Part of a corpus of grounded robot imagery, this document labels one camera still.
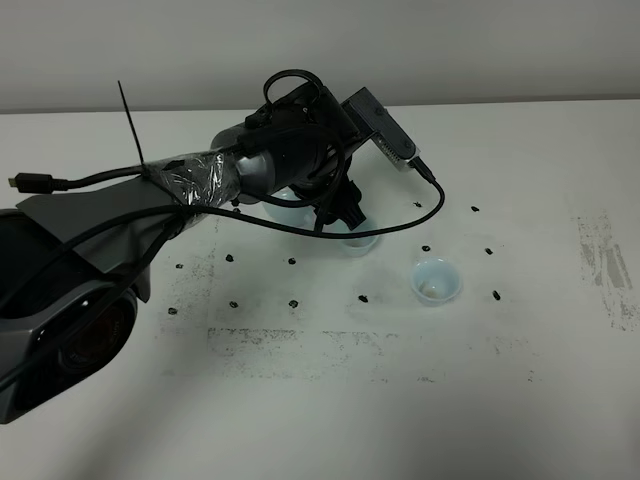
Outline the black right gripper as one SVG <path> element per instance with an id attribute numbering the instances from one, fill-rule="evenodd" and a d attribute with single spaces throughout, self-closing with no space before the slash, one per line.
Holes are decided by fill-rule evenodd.
<path id="1" fill-rule="evenodd" d="M 341 139 L 328 127 L 295 127 L 291 144 L 313 147 L 304 157 L 311 170 L 294 183 L 294 192 L 306 201 L 313 200 L 317 220 L 341 220 L 353 231 L 365 220 L 360 208 L 362 192 L 348 176 L 353 153 L 363 145 L 360 134 Z"/>

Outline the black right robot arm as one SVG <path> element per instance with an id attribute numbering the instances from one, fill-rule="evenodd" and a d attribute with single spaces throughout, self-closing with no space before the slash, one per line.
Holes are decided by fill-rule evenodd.
<path id="1" fill-rule="evenodd" d="M 365 140 L 348 102 L 306 82 L 219 132 L 208 149 L 69 182 L 20 174 L 1 214 L 1 420 L 106 366 L 127 342 L 150 264 L 206 208 L 283 188 L 322 222 L 363 221 L 346 171 Z"/>

